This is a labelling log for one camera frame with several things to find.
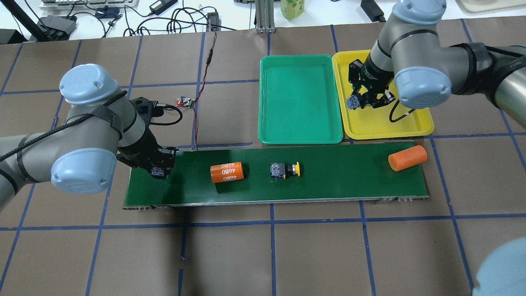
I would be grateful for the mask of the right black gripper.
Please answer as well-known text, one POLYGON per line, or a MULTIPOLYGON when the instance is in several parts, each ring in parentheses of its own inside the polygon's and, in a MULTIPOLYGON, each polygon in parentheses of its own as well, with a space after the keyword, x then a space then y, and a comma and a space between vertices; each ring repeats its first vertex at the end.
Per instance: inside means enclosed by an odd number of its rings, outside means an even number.
POLYGON ((353 94, 361 94, 364 103, 371 103, 372 108, 388 106, 396 101, 396 96, 388 90, 391 83, 391 72, 380 69, 372 62, 354 60, 348 66, 348 81, 353 94))

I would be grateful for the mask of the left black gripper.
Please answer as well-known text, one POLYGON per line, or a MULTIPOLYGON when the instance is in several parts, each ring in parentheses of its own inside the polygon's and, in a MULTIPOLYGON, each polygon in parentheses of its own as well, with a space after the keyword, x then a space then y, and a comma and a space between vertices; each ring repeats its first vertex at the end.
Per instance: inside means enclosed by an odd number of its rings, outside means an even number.
POLYGON ((175 166, 177 147, 160 146, 154 136, 142 136, 137 142, 117 148, 117 160, 129 167, 150 170, 152 166, 163 168, 167 178, 175 166))

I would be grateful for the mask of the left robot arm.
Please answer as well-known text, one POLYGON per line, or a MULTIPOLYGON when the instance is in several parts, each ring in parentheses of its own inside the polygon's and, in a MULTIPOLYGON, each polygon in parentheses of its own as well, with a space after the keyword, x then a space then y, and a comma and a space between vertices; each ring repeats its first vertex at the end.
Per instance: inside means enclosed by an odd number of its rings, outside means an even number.
POLYGON ((160 146, 150 130, 158 103, 129 100, 103 66, 83 64, 62 77, 71 105, 66 121, 43 133, 1 138, 1 208, 28 184, 51 182, 73 194, 97 194, 112 184, 117 162, 166 179, 177 148, 160 146))

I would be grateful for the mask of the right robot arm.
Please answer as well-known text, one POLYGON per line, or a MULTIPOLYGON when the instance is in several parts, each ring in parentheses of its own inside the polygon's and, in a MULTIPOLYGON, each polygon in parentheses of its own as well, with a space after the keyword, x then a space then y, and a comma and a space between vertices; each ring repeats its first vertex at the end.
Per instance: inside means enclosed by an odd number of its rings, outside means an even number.
POLYGON ((525 46, 442 47, 436 25, 444 0, 399 0, 366 60, 349 64, 350 109, 392 102, 424 109, 451 95, 484 94, 521 126, 526 120, 525 46))

